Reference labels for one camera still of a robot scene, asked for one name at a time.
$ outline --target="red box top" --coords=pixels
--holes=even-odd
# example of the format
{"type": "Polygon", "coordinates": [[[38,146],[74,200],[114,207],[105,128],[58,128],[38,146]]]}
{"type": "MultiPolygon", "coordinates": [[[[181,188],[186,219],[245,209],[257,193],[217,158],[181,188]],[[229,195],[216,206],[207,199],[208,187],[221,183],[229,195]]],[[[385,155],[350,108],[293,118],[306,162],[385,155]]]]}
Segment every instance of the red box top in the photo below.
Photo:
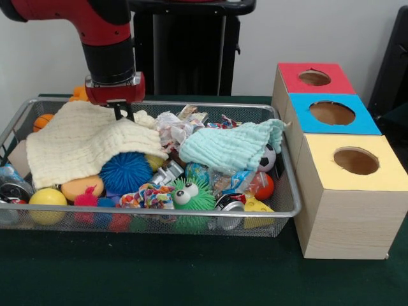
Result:
{"type": "Polygon", "coordinates": [[[280,62],[290,94],[356,94],[339,64],[280,62]]]}

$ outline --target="pink pom pom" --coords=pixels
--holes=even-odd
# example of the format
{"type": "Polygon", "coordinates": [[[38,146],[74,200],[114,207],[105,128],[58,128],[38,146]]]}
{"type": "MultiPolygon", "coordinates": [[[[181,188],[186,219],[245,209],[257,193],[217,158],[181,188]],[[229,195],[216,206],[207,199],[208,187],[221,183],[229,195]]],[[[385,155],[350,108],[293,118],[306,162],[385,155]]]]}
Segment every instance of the pink pom pom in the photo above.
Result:
{"type": "Polygon", "coordinates": [[[95,187],[88,187],[85,190],[84,194],[80,194],[75,198],[75,206],[96,206],[98,205],[98,197],[94,196],[92,193],[95,190],[95,187]]]}
{"type": "MultiPolygon", "coordinates": [[[[84,194],[80,194],[75,198],[75,206],[96,206],[98,204],[98,197],[94,196],[92,193],[95,187],[88,187],[84,194]]],[[[94,213],[93,212],[75,212],[75,221],[86,224],[94,223],[94,213]]]]}

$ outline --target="yellow ball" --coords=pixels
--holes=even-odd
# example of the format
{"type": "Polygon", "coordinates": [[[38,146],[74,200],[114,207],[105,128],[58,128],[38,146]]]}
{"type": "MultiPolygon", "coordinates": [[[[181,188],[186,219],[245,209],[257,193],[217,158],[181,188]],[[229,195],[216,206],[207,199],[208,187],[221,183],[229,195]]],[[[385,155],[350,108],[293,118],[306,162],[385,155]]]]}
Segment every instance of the yellow ball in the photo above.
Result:
{"type": "MultiPolygon", "coordinates": [[[[40,189],[31,197],[29,204],[66,206],[64,195],[52,188],[40,189]]],[[[62,220],[65,212],[47,212],[44,210],[30,210],[31,219],[40,225],[53,225],[62,220]]]]}
{"type": "Polygon", "coordinates": [[[154,155],[146,154],[145,157],[154,172],[158,171],[158,169],[162,167],[164,163],[164,159],[161,159],[160,157],[154,155]]]}

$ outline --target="yellow box top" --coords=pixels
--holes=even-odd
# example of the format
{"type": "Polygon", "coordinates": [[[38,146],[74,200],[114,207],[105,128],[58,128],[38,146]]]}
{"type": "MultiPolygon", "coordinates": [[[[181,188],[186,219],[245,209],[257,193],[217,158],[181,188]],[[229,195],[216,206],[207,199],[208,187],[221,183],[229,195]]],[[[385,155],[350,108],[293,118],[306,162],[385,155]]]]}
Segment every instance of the yellow box top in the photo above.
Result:
{"type": "Polygon", "coordinates": [[[323,188],[408,191],[408,175],[385,136],[305,134],[323,188]]]}

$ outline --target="circular hole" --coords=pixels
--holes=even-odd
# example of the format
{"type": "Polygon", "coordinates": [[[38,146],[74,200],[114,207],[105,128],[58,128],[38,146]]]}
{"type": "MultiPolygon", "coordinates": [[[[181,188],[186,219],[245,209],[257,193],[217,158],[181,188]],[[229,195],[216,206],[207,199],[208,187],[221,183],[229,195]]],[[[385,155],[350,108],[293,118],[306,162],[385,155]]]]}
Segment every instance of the circular hole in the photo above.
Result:
{"type": "Polygon", "coordinates": [[[379,168],[378,158],[361,148],[341,148],[334,154],[334,161],[348,172],[369,175],[379,168]]]}
{"type": "Polygon", "coordinates": [[[333,101],[319,101],[309,107],[313,117],[318,121],[331,126],[346,126],[352,123],[356,114],[348,107],[333,101]]]}
{"type": "Polygon", "coordinates": [[[330,84],[331,78],[324,72],[318,70],[307,70],[299,74],[299,79],[311,86],[324,86],[330,84]]]}

